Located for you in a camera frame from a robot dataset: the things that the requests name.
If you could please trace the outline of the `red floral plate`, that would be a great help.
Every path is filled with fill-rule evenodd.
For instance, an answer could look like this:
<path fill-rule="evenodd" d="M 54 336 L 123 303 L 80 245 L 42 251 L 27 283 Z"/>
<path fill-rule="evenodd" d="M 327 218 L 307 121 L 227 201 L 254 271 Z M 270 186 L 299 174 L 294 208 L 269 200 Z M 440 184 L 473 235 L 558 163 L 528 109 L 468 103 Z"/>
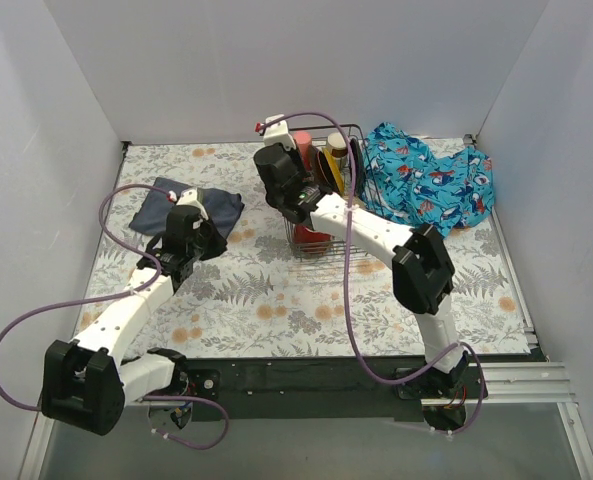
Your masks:
<path fill-rule="evenodd" d="M 312 171 L 316 181 L 325 188 L 333 188 L 333 174 L 329 169 L 327 158 L 318 147 L 313 148 L 313 159 L 311 161 Z"/>

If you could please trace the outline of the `pink plastic cup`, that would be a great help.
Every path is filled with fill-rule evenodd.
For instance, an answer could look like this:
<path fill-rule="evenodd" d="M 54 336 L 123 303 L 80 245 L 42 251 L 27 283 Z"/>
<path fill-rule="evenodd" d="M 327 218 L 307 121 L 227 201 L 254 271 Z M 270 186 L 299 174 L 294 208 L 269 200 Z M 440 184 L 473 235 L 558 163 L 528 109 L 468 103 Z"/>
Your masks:
<path fill-rule="evenodd" d="M 299 150 L 305 169 L 311 172 L 312 162 L 316 157 L 311 135 L 307 131 L 297 130 L 292 134 L 292 136 Z"/>

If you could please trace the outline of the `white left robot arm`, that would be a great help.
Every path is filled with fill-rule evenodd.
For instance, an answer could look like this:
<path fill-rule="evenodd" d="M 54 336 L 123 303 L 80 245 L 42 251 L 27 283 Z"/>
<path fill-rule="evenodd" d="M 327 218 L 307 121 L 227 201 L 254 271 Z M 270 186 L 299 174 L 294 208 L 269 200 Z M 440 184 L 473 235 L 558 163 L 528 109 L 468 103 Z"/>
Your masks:
<path fill-rule="evenodd" d="M 124 289 L 96 321 L 69 342 L 54 341 L 44 358 L 41 413 L 105 435 L 124 407 L 152 393 L 181 398 L 189 386 L 184 355 L 153 348 L 136 360 L 128 347 L 152 314 L 171 300 L 196 262 L 221 255 L 226 241 L 197 201 L 177 203 L 151 239 Z"/>

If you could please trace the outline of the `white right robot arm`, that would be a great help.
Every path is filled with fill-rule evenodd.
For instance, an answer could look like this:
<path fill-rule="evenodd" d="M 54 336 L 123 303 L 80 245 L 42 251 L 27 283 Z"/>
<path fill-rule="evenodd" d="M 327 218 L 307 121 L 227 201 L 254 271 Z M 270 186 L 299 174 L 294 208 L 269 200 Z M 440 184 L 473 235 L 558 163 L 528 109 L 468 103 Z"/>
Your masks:
<path fill-rule="evenodd" d="M 451 313 L 455 268 L 436 228 L 411 228 L 349 206 L 341 195 L 311 181 L 298 151 L 281 144 L 262 147 L 253 160 L 267 203 L 286 220 L 341 238 L 346 247 L 364 250 L 391 270 L 393 294 L 414 314 L 426 363 L 404 377 L 374 379 L 386 385 L 423 382 L 445 398 L 462 389 L 468 355 Z"/>

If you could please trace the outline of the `black wire dish rack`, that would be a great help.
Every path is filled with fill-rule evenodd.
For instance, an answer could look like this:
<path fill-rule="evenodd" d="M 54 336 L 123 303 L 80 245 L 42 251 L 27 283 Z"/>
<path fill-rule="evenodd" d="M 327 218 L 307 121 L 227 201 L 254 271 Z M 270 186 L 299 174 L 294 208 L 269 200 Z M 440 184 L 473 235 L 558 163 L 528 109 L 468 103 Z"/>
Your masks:
<path fill-rule="evenodd" d="M 347 160 L 347 164 L 345 166 L 344 169 L 340 170 L 341 174 L 343 176 L 344 179 L 344 194 L 343 195 L 339 195 L 338 193 L 336 193 L 335 191 L 333 191 L 332 189 L 329 188 L 325 188 L 324 186 L 320 185 L 313 174 L 313 171 L 309 172 L 307 171 L 307 173 L 313 178 L 313 180 L 318 183 L 322 188 L 325 189 L 329 189 L 332 192 L 334 192 L 335 194 L 339 195 L 342 197 L 342 202 L 346 203 L 348 198 L 349 198 L 349 193 L 350 193 L 350 187 L 351 187 L 351 181 L 352 181 L 352 175 L 350 173 L 350 169 L 349 167 L 354 163 L 354 159 L 353 159 L 353 155 L 352 152 L 350 150 L 350 139 L 351 138 L 356 138 L 359 141 L 361 150 L 362 147 L 364 145 L 364 134 L 363 134 L 363 130 L 362 128 L 355 124 L 355 123 L 343 123 L 341 125 L 342 129 L 343 129 L 343 134 L 345 134 L 348 139 L 349 142 L 347 143 L 347 147 L 348 147 L 348 160 Z M 311 137 L 312 137 L 312 144 L 313 147 L 318 147 L 320 150 L 324 150 L 326 149 L 326 139 L 327 136 L 330 133 L 336 132 L 338 130 L 336 130 L 334 127 L 332 126 L 324 126 L 324 125 L 312 125 L 309 127 L 298 127 L 296 129 L 294 129 L 292 131 L 292 134 L 297 131 L 297 130 L 304 130 L 307 131 Z M 362 152 L 362 156 L 363 156 L 363 160 L 365 161 L 367 159 L 367 155 L 364 154 Z M 367 192 L 367 181 L 373 178 L 373 174 L 371 172 L 371 169 L 369 167 L 365 166 L 365 185 L 364 185 L 364 191 L 362 194 Z M 363 208 L 365 206 L 365 201 L 361 199 L 360 197 L 356 197 L 355 195 L 353 195 L 352 197 L 352 207 L 357 209 L 357 208 Z M 339 234 L 335 235 L 335 234 L 329 234 L 329 233 L 325 233 L 325 234 L 329 234 L 331 236 L 331 243 L 330 246 L 328 248 L 328 250 L 323 254 L 323 255 L 316 255 L 316 256 L 310 256 L 310 255 L 301 255 L 298 254 L 296 252 L 295 246 L 293 244 L 293 227 L 296 224 L 290 223 L 290 222 L 286 222 L 285 223 L 285 230 L 287 233 L 287 238 L 290 244 L 290 248 L 292 253 L 295 255 L 295 257 L 299 258 L 299 259 L 315 259 L 315 258 L 326 258 L 329 257 L 334 261 L 339 261 L 341 259 L 341 257 L 344 255 L 344 250 L 345 250 L 345 238 L 344 232 L 340 232 Z"/>

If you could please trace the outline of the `steel cup brown band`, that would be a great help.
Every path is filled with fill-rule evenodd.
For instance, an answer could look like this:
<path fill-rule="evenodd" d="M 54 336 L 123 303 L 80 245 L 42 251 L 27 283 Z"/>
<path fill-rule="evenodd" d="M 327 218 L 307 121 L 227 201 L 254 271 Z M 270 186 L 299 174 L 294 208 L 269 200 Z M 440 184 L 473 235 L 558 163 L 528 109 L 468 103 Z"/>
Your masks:
<path fill-rule="evenodd" d="M 348 160 L 348 147 L 340 132 L 336 131 L 327 136 L 326 149 L 336 161 L 338 168 L 344 169 Z"/>

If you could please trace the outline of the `red bowl cream inside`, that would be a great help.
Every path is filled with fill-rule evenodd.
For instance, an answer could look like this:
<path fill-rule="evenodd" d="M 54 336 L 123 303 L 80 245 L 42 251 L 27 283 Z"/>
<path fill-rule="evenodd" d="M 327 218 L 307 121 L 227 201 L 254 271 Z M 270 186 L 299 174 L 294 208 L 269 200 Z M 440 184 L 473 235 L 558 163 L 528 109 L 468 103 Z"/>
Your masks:
<path fill-rule="evenodd" d="M 323 255 L 331 243 L 329 234 L 311 230 L 302 224 L 295 225 L 292 233 L 296 252 L 301 255 Z"/>

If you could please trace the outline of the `yellow patterned plate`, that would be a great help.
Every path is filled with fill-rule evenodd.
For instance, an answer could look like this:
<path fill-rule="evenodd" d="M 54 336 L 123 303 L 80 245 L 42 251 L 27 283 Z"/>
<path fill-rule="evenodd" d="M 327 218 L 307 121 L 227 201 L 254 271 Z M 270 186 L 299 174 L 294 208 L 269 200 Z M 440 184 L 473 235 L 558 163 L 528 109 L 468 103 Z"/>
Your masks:
<path fill-rule="evenodd" d="M 344 179 L 340 169 L 338 168 L 337 161 L 327 149 L 323 150 L 323 155 L 325 160 L 322 169 L 327 179 L 327 182 L 329 183 L 330 188 L 333 191 L 335 191 L 339 195 L 343 195 Z"/>

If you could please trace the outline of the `black bowl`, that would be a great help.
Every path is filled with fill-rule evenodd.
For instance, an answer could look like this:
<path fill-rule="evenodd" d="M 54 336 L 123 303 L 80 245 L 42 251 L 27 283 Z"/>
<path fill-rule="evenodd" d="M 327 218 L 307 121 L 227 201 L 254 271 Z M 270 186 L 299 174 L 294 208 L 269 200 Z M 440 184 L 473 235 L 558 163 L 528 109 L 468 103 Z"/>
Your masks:
<path fill-rule="evenodd" d="M 365 185 L 365 165 L 359 141 L 356 138 L 350 139 L 350 150 L 354 163 L 349 167 L 352 178 L 355 180 L 354 195 L 360 197 Z"/>

